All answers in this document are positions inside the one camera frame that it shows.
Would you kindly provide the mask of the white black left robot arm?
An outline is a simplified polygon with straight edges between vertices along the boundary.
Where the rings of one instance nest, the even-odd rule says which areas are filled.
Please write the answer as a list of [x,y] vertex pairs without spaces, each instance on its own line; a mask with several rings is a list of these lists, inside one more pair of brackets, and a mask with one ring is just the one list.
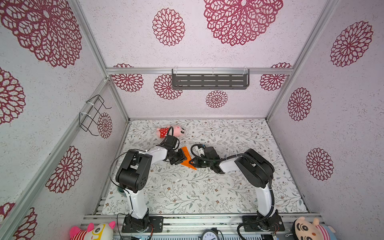
[[131,205],[131,216],[142,220],[149,209],[145,203],[143,188],[147,184],[151,165],[169,160],[170,164],[178,165],[187,159],[183,150],[167,149],[155,146],[147,151],[129,150],[116,173],[116,182],[128,194]]

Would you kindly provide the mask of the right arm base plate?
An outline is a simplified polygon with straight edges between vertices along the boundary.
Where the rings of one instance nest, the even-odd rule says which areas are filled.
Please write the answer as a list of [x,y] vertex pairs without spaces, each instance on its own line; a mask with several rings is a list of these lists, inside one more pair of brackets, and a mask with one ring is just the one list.
[[283,224],[283,220],[278,212],[275,212],[266,220],[260,221],[258,223],[251,223],[244,225],[246,232],[283,232],[285,231],[285,226]]

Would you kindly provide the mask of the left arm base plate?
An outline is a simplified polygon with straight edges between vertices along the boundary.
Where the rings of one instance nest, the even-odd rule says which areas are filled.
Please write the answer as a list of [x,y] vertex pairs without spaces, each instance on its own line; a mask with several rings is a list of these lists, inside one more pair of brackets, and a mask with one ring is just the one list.
[[164,217],[162,216],[145,216],[141,220],[126,216],[122,226],[122,233],[161,233],[163,225]]

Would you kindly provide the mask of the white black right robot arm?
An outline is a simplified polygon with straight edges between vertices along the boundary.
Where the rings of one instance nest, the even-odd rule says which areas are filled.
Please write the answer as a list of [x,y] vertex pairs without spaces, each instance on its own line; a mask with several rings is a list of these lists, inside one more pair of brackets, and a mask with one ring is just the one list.
[[253,149],[242,154],[221,158],[213,147],[195,144],[190,148],[193,158],[189,163],[195,168],[209,168],[217,174],[240,171],[247,181],[256,188],[258,214],[269,218],[275,211],[272,189],[274,166]]

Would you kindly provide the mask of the round gauge clock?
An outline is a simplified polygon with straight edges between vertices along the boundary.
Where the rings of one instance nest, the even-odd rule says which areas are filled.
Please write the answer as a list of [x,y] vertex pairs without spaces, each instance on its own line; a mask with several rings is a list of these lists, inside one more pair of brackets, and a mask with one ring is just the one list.
[[216,228],[205,230],[200,237],[201,240],[220,240],[219,231]]

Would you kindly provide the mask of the orange square paper sheet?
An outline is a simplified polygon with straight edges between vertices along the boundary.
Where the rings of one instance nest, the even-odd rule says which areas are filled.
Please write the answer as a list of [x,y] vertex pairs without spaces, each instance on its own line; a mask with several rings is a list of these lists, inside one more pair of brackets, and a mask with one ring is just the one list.
[[190,164],[190,161],[192,160],[191,159],[191,156],[190,156],[190,153],[188,151],[188,148],[187,147],[182,147],[181,150],[183,151],[186,159],[181,163],[181,165],[185,166],[185,167],[188,167],[190,169],[193,169],[193,170],[197,170],[196,167],[194,167],[193,165]]

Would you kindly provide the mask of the pink pig plush toy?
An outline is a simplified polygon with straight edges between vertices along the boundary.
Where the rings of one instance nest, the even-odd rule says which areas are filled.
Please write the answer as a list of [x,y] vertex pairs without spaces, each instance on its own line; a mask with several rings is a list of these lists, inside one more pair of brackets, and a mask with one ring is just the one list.
[[165,128],[157,128],[156,135],[158,138],[163,139],[167,135],[172,135],[175,137],[181,137],[186,133],[186,130],[181,126],[167,126]]

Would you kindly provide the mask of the pink white plush toy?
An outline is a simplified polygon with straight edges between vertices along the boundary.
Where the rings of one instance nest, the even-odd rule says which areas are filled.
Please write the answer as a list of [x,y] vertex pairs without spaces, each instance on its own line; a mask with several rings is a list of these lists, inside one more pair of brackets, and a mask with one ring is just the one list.
[[112,240],[114,237],[114,227],[116,222],[100,224],[95,226],[90,223],[86,230],[73,227],[70,230],[70,240]]

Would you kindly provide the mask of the grey wall shelf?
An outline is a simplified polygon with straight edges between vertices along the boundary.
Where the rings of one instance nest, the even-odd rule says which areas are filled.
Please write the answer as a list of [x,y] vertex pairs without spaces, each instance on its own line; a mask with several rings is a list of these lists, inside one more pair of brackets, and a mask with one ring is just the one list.
[[246,90],[250,75],[243,74],[179,74],[172,69],[174,90]]

